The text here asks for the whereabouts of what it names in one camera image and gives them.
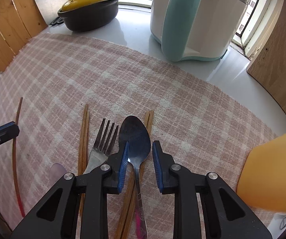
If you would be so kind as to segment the wooden chopstick red tip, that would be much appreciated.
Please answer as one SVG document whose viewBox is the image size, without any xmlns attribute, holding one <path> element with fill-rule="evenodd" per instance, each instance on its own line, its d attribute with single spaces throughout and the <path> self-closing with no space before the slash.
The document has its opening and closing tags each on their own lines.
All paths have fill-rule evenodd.
<svg viewBox="0 0 286 239">
<path fill-rule="evenodd" d="M 22 102 L 23 102 L 23 98 L 21 97 L 20 101 L 19 101 L 18 108 L 17 108 L 17 112 L 16 112 L 16 118 L 15 118 L 15 124 L 16 125 L 18 125 L 18 122 L 19 122 Z M 23 203 L 21 200 L 20 189 L 19 189 L 19 185 L 18 185 L 18 177 L 17 177 L 16 141 L 17 141 L 17 139 L 15 138 L 12 142 L 12 174 L 13 174 L 13 181 L 14 181 L 14 188 L 15 188 L 15 193 L 16 193 L 17 204 L 18 204 L 18 207 L 20 210 L 20 214 L 21 214 L 22 218 L 24 218 L 25 212 L 24 212 L 24 207 L 23 207 Z"/>
</svg>

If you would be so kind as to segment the metal fork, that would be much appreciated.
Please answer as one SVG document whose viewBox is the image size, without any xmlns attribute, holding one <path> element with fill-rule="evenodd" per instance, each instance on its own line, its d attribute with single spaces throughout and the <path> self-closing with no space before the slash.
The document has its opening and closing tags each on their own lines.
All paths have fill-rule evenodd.
<svg viewBox="0 0 286 239">
<path fill-rule="evenodd" d="M 103 118 L 83 174 L 90 173 L 93 169 L 106 162 L 114 148 L 118 130 L 118 125 L 115 125 L 114 122 L 110 123 L 110 120 L 106 123 L 106 118 Z"/>
</svg>

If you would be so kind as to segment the metal spoon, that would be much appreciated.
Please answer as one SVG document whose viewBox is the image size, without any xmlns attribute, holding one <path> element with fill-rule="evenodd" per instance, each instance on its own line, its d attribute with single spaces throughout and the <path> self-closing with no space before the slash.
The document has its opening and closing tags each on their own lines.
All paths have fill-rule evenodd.
<svg viewBox="0 0 286 239">
<path fill-rule="evenodd" d="M 128 162 L 133 166 L 136 186 L 136 236 L 147 238 L 146 219 L 144 214 L 141 189 L 140 166 L 150 153 L 150 137 L 143 122 L 136 116 L 128 116 L 123 121 L 121 131 L 125 131 L 125 142 L 129 143 Z"/>
</svg>

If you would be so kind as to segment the yellow plastic utensil container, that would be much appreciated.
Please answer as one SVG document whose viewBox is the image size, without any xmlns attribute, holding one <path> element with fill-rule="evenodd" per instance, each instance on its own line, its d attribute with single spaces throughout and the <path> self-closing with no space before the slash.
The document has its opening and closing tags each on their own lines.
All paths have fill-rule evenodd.
<svg viewBox="0 0 286 239">
<path fill-rule="evenodd" d="M 237 194 L 251 207 L 286 213 L 286 134 L 250 151 Z"/>
</svg>

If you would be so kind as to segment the pink plaid cloth mat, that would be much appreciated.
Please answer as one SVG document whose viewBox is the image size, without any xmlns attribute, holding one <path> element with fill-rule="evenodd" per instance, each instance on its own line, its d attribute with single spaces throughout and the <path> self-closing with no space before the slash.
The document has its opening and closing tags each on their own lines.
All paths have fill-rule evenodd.
<svg viewBox="0 0 286 239">
<path fill-rule="evenodd" d="M 89 144 L 103 118 L 154 111 L 151 140 L 193 173 L 216 172 L 235 189 L 254 147 L 276 137 L 249 109 L 184 70 L 95 38 L 43 33 L 0 75 L 0 126 L 15 120 L 18 185 L 25 212 L 49 190 L 50 168 L 78 170 L 83 112 Z M 22 216 L 12 174 L 12 142 L 0 146 L 0 212 L 11 229 Z"/>
</svg>

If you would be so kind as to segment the pine plank panel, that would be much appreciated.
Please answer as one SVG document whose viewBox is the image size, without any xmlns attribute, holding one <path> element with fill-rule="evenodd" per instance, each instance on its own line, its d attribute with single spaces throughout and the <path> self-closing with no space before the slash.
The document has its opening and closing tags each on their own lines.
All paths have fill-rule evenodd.
<svg viewBox="0 0 286 239">
<path fill-rule="evenodd" d="M 0 72 L 46 27 L 34 0 L 0 0 Z"/>
</svg>

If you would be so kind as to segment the black scissors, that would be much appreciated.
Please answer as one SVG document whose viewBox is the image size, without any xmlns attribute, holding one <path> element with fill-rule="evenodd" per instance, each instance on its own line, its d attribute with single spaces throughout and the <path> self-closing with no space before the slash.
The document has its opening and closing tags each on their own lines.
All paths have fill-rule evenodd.
<svg viewBox="0 0 286 239">
<path fill-rule="evenodd" d="M 55 25 L 61 25 L 63 23 L 64 21 L 61 17 L 56 17 L 54 20 L 51 21 L 50 25 L 55 26 Z"/>
</svg>

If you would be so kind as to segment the large wooden board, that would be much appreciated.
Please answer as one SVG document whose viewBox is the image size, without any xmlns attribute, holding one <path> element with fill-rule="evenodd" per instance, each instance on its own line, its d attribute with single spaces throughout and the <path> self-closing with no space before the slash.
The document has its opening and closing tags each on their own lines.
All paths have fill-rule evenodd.
<svg viewBox="0 0 286 239">
<path fill-rule="evenodd" d="M 286 114 L 286 0 L 269 39 L 250 64 L 249 73 Z"/>
</svg>

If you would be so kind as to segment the black pot yellow lid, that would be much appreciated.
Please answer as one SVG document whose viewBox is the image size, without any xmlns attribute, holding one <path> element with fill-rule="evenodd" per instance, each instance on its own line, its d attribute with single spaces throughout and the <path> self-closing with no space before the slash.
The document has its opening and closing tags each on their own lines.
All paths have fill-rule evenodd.
<svg viewBox="0 0 286 239">
<path fill-rule="evenodd" d="M 67 0 L 58 16 L 69 30 L 86 32 L 110 23 L 118 9 L 119 0 Z"/>
</svg>

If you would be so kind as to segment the white teal electric pot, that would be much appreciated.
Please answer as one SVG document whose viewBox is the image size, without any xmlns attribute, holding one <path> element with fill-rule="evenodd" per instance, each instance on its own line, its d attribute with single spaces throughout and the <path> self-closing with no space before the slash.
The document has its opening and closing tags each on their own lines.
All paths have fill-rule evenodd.
<svg viewBox="0 0 286 239">
<path fill-rule="evenodd" d="M 172 61 L 224 56 L 248 0 L 152 0 L 150 31 Z"/>
</svg>

